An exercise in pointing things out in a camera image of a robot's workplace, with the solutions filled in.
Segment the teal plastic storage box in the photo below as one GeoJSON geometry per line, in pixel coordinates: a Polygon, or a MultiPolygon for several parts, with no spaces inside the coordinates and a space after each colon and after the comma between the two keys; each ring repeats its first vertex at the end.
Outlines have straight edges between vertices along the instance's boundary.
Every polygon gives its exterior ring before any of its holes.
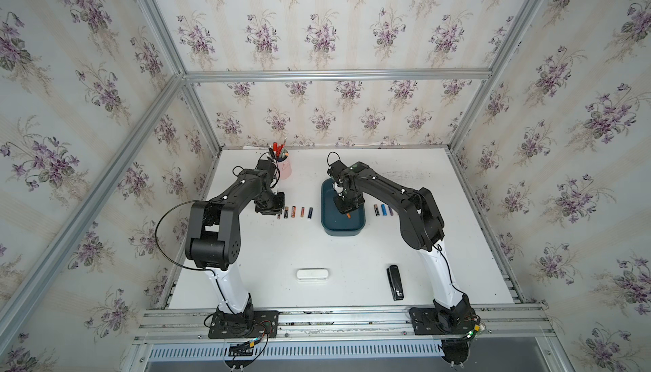
{"type": "Polygon", "coordinates": [[[366,225],[364,208],[351,212],[352,218],[340,214],[334,204],[337,194],[332,179],[325,180],[320,189],[320,222],[329,236],[357,236],[366,225]]]}

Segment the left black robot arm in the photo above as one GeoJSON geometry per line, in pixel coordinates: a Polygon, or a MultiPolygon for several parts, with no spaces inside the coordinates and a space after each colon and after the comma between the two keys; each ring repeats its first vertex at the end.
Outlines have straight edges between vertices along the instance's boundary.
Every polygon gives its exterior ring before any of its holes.
{"type": "Polygon", "coordinates": [[[220,299],[217,309],[224,314],[240,315],[253,307],[236,265],[242,248],[240,214],[250,203],[257,214],[282,213],[285,195],[273,191],[277,177],[276,165],[262,161],[241,170],[217,197],[191,205],[185,256],[211,280],[220,299]]]}

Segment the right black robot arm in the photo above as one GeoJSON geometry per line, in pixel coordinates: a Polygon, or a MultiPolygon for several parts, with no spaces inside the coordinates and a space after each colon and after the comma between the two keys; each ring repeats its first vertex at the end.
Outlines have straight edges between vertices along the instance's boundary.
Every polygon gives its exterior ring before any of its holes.
{"type": "Polygon", "coordinates": [[[363,207],[368,194],[398,215],[400,235],[420,253],[432,284],[435,309],[446,326],[453,328],[476,319],[469,297],[455,285],[443,243],[444,219],[430,190],[404,187],[362,162],[345,165],[337,160],[327,173],[340,189],[334,204],[341,214],[363,207]]]}

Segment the white eraser box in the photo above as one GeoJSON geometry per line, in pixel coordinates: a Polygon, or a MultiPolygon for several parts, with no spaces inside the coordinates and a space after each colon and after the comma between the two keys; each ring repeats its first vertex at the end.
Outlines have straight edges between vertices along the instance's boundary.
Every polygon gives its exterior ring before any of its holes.
{"type": "Polygon", "coordinates": [[[299,269],[296,272],[296,278],[299,281],[325,281],[329,278],[330,272],[328,269],[313,268],[313,269],[299,269]]]}

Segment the pink pen cup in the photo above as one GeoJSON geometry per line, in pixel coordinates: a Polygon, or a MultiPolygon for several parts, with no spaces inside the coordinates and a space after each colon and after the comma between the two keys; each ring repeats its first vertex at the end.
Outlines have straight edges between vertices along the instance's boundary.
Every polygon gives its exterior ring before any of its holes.
{"type": "Polygon", "coordinates": [[[280,170],[280,180],[287,180],[292,175],[292,167],[290,158],[285,158],[278,163],[280,170]]]}

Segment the black stapler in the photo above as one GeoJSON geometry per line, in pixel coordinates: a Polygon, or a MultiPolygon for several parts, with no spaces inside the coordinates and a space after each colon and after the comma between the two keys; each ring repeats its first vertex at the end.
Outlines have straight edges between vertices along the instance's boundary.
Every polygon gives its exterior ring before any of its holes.
{"type": "Polygon", "coordinates": [[[399,268],[397,265],[390,265],[387,268],[388,282],[391,289],[391,294],[394,301],[402,301],[405,299],[405,290],[399,268]]]}

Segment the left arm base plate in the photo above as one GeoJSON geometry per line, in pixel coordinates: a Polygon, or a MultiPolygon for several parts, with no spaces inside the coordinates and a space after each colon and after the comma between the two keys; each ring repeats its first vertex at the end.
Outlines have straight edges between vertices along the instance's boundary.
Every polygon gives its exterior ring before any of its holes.
{"type": "Polygon", "coordinates": [[[278,311],[226,314],[215,312],[204,320],[210,339],[275,338],[278,331],[278,311]]]}

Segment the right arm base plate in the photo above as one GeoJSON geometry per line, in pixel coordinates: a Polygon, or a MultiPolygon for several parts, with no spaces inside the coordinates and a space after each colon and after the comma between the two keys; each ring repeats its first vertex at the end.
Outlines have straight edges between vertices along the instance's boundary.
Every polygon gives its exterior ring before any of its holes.
{"type": "Polygon", "coordinates": [[[481,329],[481,318],[465,304],[451,309],[440,306],[412,307],[409,316],[417,336],[461,336],[471,339],[481,329]]]}

